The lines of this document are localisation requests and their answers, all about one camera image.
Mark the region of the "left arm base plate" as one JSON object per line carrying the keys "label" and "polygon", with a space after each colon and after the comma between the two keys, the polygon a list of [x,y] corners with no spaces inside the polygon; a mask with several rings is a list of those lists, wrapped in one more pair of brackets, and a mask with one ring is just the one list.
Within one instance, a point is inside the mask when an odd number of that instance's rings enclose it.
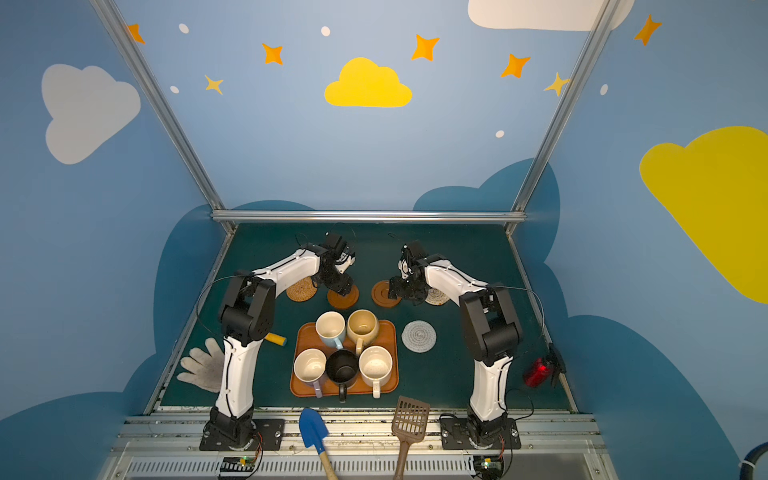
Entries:
{"label": "left arm base plate", "polygon": [[209,420],[203,428],[199,449],[248,452],[261,448],[265,451],[277,451],[281,447],[284,427],[285,421],[282,419],[222,417]]}

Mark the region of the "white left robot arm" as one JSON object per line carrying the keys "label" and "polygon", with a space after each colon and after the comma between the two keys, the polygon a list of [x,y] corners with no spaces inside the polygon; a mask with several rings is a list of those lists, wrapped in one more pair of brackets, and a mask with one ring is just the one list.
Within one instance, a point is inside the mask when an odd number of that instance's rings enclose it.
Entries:
{"label": "white left robot arm", "polygon": [[251,435],[257,356],[272,331],[277,298],[305,278],[346,295],[353,286],[347,269],[354,262],[355,253],[348,242],[339,234],[328,233],[320,244],[305,243],[269,266],[234,275],[219,310],[224,365],[208,422],[211,432],[237,444]]}

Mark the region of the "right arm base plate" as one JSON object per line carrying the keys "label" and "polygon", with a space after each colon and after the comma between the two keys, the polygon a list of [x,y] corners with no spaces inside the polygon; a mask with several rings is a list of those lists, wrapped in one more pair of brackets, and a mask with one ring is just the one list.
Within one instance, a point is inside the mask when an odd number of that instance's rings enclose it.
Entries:
{"label": "right arm base plate", "polygon": [[484,438],[474,438],[467,418],[441,414],[438,418],[440,439],[444,450],[518,450],[522,448],[520,433],[513,419],[506,418],[503,426]]}

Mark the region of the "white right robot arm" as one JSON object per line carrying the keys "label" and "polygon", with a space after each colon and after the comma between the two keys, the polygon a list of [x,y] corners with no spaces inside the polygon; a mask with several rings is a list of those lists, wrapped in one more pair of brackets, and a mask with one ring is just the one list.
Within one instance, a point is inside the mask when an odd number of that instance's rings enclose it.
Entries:
{"label": "white right robot arm", "polygon": [[499,433],[508,419],[503,389],[523,340],[507,289],[473,278],[444,256],[427,253],[418,241],[402,247],[398,269],[389,280],[390,298],[419,303],[436,289],[459,307],[464,343],[474,360],[468,429],[479,439]]}

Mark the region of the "multicolour woven round coaster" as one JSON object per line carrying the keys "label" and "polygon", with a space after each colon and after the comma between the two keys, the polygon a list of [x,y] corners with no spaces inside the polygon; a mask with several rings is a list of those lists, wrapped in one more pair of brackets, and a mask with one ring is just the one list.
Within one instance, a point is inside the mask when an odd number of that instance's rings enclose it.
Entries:
{"label": "multicolour woven round coaster", "polygon": [[439,289],[430,287],[427,290],[425,302],[432,306],[441,306],[451,301],[451,298]]}

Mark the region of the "light blue mug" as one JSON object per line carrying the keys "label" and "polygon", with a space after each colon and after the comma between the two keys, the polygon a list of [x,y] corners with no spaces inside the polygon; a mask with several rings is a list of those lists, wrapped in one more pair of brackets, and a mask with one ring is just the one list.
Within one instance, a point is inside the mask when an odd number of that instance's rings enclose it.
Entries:
{"label": "light blue mug", "polygon": [[321,314],[315,322],[315,330],[324,345],[336,350],[343,349],[346,338],[346,320],[335,311]]}

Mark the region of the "lavender mug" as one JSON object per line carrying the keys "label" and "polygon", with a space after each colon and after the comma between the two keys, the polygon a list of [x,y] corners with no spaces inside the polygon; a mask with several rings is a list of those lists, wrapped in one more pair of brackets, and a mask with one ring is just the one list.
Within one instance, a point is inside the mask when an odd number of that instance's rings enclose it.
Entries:
{"label": "lavender mug", "polygon": [[315,348],[302,351],[294,361],[294,375],[313,390],[316,398],[323,397],[323,386],[327,381],[326,361],[325,353]]}

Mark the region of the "cream speckled mug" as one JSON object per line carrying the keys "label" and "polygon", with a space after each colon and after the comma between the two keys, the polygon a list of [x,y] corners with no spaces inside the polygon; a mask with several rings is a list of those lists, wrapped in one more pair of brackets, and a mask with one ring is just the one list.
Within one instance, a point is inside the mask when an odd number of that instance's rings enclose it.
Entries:
{"label": "cream speckled mug", "polygon": [[370,310],[354,311],[347,320],[346,336],[353,343],[355,355],[359,357],[363,350],[377,338],[380,330],[379,320]]}

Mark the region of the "grey woven round coaster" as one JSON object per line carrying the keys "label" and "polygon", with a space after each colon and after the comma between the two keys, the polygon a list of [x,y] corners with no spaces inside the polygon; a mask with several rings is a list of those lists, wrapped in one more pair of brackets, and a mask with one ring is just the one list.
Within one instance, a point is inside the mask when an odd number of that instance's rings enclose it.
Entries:
{"label": "grey woven round coaster", "polygon": [[426,353],[437,342],[437,333],[434,327],[423,320],[409,322],[401,333],[403,345],[414,353]]}

